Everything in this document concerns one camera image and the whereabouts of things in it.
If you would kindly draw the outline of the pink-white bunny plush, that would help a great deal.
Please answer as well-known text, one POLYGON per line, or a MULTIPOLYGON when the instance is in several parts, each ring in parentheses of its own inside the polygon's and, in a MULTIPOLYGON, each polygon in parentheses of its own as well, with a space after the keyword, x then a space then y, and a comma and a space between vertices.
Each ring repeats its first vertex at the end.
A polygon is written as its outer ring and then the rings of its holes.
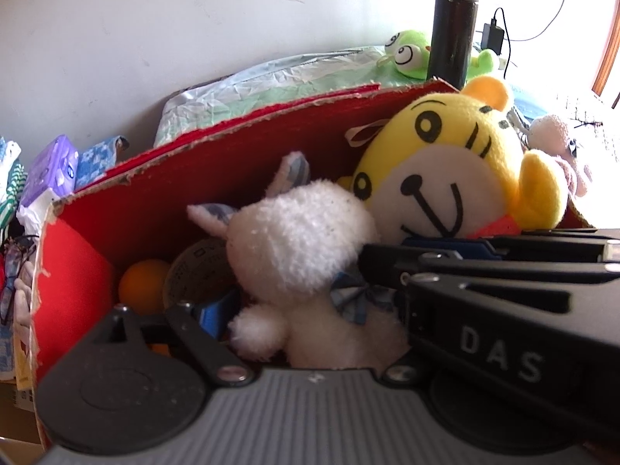
POLYGON ((527 143, 553 157, 564 169, 571 195, 584 197, 592 186, 593 176, 587 153, 574 125, 556 114, 535 119, 527 143))

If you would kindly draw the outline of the white bunny plush blue bow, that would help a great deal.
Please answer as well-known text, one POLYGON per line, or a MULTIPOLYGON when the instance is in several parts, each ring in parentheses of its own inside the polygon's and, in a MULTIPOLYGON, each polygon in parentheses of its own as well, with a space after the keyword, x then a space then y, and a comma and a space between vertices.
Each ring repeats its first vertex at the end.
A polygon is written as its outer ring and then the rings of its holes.
POLYGON ((383 372, 409 348, 392 291, 357 269, 379 235, 361 200, 329 179, 309 177, 304 154, 282 158, 264 198, 235 209, 190 205, 189 219, 224 240, 250 305, 229 324, 242 358, 284 353, 295 369, 383 372))

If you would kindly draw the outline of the round tin can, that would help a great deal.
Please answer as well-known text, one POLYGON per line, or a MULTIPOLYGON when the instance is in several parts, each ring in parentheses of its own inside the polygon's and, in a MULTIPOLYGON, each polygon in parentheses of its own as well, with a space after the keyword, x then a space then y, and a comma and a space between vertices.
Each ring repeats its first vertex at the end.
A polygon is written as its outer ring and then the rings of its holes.
POLYGON ((187 248, 172 264, 164 282, 166 308, 180 301, 220 300, 235 284, 224 240, 208 237, 187 248))

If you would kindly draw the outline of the orange ball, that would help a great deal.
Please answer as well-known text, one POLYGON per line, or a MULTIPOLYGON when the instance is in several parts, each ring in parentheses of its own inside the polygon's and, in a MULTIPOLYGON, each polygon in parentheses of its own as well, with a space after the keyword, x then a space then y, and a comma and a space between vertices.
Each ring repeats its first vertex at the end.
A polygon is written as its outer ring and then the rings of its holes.
POLYGON ((131 265, 119 282, 119 301, 139 315, 158 315, 164 311, 163 289, 170 264, 146 259, 131 265))

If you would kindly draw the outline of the red cardboard box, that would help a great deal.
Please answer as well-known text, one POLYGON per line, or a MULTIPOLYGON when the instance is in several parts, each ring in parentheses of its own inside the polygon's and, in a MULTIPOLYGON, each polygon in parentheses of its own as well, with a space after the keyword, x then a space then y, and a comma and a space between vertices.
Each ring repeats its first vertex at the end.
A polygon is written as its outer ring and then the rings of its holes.
POLYGON ((425 401, 412 339, 408 279, 391 287, 408 350, 383 372, 255 365, 242 387, 207 386, 165 344, 128 342, 110 312, 132 262, 180 255, 214 237, 190 205, 235 209, 264 198, 282 158, 299 151, 309 177, 350 176, 374 136, 427 93, 360 87, 254 111, 197 130, 123 164, 47 216, 37 262, 37 417, 61 464, 463 464, 581 460, 579 444, 479 445, 425 401))

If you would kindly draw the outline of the yellow tiger plush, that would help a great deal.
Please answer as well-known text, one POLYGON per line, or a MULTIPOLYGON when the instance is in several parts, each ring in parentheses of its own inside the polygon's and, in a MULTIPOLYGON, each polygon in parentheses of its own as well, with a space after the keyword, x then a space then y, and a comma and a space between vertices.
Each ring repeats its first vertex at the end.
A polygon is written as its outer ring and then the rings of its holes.
POLYGON ((524 149, 512 104, 491 76, 427 93, 385 124, 341 185, 365 203, 386 244, 553 229, 567 179, 549 154, 524 149))

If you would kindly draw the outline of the blue patterned package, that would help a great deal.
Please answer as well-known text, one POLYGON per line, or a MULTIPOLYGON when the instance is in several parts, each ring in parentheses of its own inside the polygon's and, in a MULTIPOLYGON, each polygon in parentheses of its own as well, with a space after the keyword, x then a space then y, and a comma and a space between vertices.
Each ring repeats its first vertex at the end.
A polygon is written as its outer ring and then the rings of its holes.
POLYGON ((113 136, 81 152, 78 159, 75 191, 81 190, 103 177, 117 166, 121 154, 129 147, 124 136, 113 136))

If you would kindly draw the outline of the purple tissue pack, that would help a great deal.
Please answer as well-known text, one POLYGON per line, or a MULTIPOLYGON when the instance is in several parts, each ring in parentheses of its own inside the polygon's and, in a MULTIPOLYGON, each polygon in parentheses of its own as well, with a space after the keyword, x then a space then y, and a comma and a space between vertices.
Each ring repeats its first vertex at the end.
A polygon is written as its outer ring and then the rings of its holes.
POLYGON ((26 235, 39 235, 48 206, 74 191, 78 161, 78 150, 65 134, 57 136, 34 159, 17 211, 26 235))

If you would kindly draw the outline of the green patterned tablecloth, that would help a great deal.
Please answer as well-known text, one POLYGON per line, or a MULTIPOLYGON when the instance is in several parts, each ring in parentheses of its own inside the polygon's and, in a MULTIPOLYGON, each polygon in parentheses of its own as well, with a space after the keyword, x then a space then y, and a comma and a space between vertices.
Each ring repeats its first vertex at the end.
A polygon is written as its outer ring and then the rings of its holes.
POLYGON ((401 74, 381 46, 271 60, 172 96, 164 105, 153 146, 271 105, 365 85, 391 88, 422 82, 401 74))

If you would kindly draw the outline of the pile of folded clothes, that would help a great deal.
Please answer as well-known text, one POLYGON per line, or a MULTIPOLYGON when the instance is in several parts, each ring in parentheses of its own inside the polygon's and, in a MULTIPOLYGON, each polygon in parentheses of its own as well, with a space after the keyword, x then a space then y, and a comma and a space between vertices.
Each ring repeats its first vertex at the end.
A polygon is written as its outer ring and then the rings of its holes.
POLYGON ((25 167, 20 163, 21 147, 15 141, 1 138, 1 229, 5 229, 14 217, 28 179, 25 167))

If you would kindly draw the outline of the black charger adapter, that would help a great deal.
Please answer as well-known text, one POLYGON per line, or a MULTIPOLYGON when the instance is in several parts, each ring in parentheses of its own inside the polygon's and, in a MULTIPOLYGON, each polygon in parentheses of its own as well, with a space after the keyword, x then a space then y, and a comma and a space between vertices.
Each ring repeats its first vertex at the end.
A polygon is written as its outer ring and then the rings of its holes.
POLYGON ((483 25, 480 46, 482 49, 489 49, 500 56, 503 41, 505 41, 505 30, 497 23, 497 13, 498 10, 495 10, 491 20, 483 25))

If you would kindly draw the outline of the black thermos bottle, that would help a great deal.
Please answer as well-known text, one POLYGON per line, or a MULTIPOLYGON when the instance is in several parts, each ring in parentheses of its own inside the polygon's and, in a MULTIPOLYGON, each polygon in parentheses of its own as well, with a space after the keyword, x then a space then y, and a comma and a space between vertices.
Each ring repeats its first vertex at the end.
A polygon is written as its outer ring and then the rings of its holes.
POLYGON ((427 78, 465 85, 479 0, 435 0, 427 78))

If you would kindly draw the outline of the green frog plush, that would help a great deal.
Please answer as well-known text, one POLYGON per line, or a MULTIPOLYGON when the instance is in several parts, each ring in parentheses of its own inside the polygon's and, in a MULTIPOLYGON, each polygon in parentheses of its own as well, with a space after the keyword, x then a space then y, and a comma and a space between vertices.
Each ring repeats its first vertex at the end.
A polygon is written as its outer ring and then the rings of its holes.
MULTIPOLYGON (((399 31, 384 45, 384 56, 377 61, 378 65, 391 63, 396 71, 405 77, 425 80, 430 61, 431 46, 421 31, 399 31)), ((465 81, 493 74, 499 68, 499 58, 493 50, 471 50, 470 62, 465 81)))

